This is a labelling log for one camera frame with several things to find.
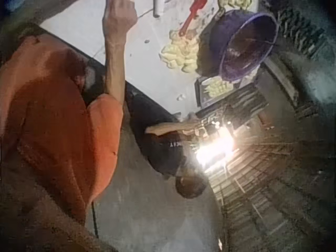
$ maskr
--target sleeve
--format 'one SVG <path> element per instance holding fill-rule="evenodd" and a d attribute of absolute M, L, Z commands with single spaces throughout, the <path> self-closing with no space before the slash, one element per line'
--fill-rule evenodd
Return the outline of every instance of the sleeve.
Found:
<path fill-rule="evenodd" d="M 88 113 L 96 158 L 93 200 L 108 186 L 116 169 L 123 112 L 113 96 L 102 94 L 90 104 Z"/>

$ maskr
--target person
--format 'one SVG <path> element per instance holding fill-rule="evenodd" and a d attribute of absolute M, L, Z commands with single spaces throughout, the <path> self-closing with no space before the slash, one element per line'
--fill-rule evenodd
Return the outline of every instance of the person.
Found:
<path fill-rule="evenodd" d="M 117 162 L 134 2 L 107 0 L 104 94 L 86 107 L 85 60 L 27 37 L 0 70 L 0 245 L 4 251 L 116 251 L 85 229 Z"/>
<path fill-rule="evenodd" d="M 127 104 L 131 128 L 142 154 L 166 179 L 173 176 L 177 192 L 184 198 L 195 198 L 208 185 L 188 136 L 200 125 L 194 114 L 179 122 L 176 117 L 136 92 L 129 92 Z"/>

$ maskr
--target bright light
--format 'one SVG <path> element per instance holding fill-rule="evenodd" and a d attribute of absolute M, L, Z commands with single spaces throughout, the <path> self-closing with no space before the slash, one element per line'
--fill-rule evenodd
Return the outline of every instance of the bright light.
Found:
<path fill-rule="evenodd" d="M 219 137 L 211 144 L 201 146 L 196 152 L 196 158 L 201 165 L 205 165 L 215 156 L 225 154 L 231 156 L 233 152 L 234 140 L 227 128 L 218 129 Z"/>

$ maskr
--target gray floor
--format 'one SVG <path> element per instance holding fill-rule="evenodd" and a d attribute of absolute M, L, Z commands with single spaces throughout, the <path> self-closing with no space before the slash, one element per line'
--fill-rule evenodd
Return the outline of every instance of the gray floor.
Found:
<path fill-rule="evenodd" d="M 181 197 L 175 180 L 165 181 L 144 159 L 126 121 L 116 172 L 95 210 L 99 238 L 120 252 L 218 251 L 221 216 L 211 188 Z M 87 227 L 94 232 L 92 213 Z"/>

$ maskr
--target purple bowl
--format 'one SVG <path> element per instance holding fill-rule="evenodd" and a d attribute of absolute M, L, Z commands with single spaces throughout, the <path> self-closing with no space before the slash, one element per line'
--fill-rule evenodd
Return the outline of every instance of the purple bowl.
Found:
<path fill-rule="evenodd" d="M 212 28 L 209 48 L 223 80 L 241 79 L 270 53 L 279 26 L 268 13 L 227 12 Z"/>

